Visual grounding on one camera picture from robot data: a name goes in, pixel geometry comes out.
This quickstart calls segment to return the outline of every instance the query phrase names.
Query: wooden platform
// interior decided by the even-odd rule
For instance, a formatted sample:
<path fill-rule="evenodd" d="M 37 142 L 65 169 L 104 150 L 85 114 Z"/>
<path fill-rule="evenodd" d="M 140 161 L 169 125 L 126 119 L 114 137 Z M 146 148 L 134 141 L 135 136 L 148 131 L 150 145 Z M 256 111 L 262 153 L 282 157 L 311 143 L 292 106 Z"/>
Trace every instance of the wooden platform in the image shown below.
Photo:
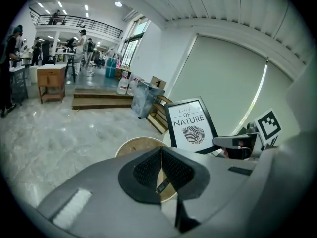
<path fill-rule="evenodd" d="M 133 96 L 120 95 L 116 91 L 76 89 L 72 108 L 74 110 L 130 108 L 132 99 Z"/>

